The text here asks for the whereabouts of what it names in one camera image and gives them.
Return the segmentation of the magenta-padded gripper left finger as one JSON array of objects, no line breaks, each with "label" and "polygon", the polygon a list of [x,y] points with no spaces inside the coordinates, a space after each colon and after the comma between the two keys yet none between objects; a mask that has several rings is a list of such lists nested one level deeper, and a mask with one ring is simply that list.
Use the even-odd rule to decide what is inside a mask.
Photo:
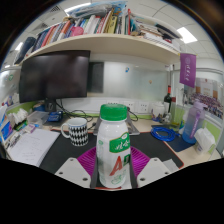
[{"label": "magenta-padded gripper left finger", "polygon": [[68,158],[55,175],[84,188],[95,187],[97,182],[96,148],[87,150],[78,158]]}]

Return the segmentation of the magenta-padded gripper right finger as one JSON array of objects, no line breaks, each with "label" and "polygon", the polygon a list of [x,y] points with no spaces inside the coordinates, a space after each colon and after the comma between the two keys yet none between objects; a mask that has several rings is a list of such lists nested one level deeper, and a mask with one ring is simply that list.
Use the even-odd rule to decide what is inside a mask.
[{"label": "magenta-padded gripper right finger", "polygon": [[170,174],[170,170],[159,158],[149,158],[134,147],[131,148],[131,164],[138,188]]}]

